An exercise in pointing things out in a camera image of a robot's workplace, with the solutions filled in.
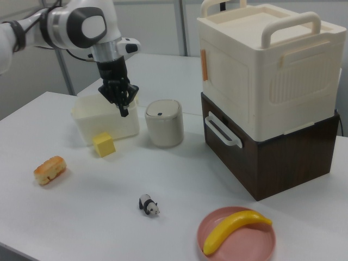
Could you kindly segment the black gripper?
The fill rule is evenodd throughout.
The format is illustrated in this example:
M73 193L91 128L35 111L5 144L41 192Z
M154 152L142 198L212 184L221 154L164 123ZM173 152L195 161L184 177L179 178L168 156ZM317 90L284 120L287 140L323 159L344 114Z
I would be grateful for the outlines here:
M137 95L139 87L128 82L125 58L96 64L103 80L98 91L109 103L119 108L122 117L128 116L128 107Z

